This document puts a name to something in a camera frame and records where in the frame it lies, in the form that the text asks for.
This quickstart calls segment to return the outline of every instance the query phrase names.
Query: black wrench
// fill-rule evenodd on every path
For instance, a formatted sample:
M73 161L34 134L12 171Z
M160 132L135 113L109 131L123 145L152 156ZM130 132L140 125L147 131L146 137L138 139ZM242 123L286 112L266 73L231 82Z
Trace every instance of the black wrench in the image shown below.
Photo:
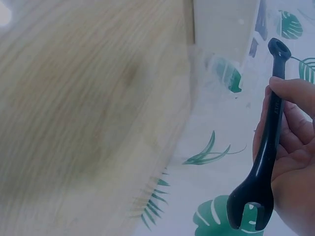
M276 38L269 41L268 48L274 57L272 75L285 79L285 63L291 57L289 48ZM263 230L270 220L274 208L271 175L279 144L283 108L282 99L271 92L265 127L252 170L227 200L227 217L234 229L241 226L246 204L257 207L257 231Z

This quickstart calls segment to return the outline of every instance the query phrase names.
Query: finger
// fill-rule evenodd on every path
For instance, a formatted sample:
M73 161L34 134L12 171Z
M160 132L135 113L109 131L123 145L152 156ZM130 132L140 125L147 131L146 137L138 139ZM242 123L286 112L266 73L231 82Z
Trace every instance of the finger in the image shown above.
M267 109L268 109L270 94L271 94L271 89L269 86L267 86L265 89L265 98L262 102L260 121L257 125L255 135L254 135L254 140L252 143L252 158L253 158L253 160L255 160L257 153L258 153L259 146L260 146L261 136L262 136L262 133L264 130L266 116L267 116Z
M289 129L303 144L308 144L314 137L313 124L307 121L297 105L285 102L283 112Z
M286 121L285 114L283 114L282 116L280 144L285 148L288 153L294 152L295 150L300 149L303 146L301 140L290 130Z
M295 103L311 118L315 117L315 85L301 80L282 80L271 77L270 88L280 98Z

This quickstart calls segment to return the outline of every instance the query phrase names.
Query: leaf pattern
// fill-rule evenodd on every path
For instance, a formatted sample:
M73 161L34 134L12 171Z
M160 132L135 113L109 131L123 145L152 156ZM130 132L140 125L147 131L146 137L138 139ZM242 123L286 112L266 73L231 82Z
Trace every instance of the leaf pattern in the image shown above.
M212 148L213 148L213 146L215 144L215 140L216 140L216 133L215 133L215 131L212 131L211 138L210 138L208 144L206 145L206 147L199 154L197 154L195 156L192 156L187 161L185 161L183 163L183 165L204 165L204 164L208 164L208 163L220 160L221 158L223 158L227 154L240 153L240 152L244 151L245 148L246 148L245 147L244 149L242 149L240 151L237 151L237 152L229 153L228 151L231 148L231 145L229 145L224 152L211 152L211 150L212 150ZM211 157L211 158L206 158L208 155L211 155L211 154L216 154L216 156Z
M247 204L239 230L231 228L226 212L228 195L221 195L202 203L193 215L193 222L198 226L195 236L262 236L263 231L255 230L257 209Z
M165 180L159 179L157 182L157 188L154 189L144 212L141 214L141 220L149 230L151 230L150 222L156 225L155 217L162 218L160 214L164 213L164 211L158 207L158 203L163 202L168 205L167 201L162 197L162 195L168 193L158 189L159 186L169 187L170 185Z
M287 11L281 11L281 21L277 26L277 34L286 39L298 39L303 34L303 28L297 17Z
M315 78L315 58L306 58L304 60L300 60L295 57L291 57L299 61L299 75L300 79L308 81L314 84Z
M217 58L213 70L216 71L221 83L223 83L231 92L238 93L242 91L240 88L241 74L226 59Z

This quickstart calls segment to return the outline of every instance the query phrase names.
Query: wooden board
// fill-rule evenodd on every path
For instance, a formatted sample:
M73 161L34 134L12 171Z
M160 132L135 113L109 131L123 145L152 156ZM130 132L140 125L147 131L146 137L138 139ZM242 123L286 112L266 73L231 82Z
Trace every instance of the wooden board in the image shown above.
M0 235L131 234L191 109L191 1L3 1Z

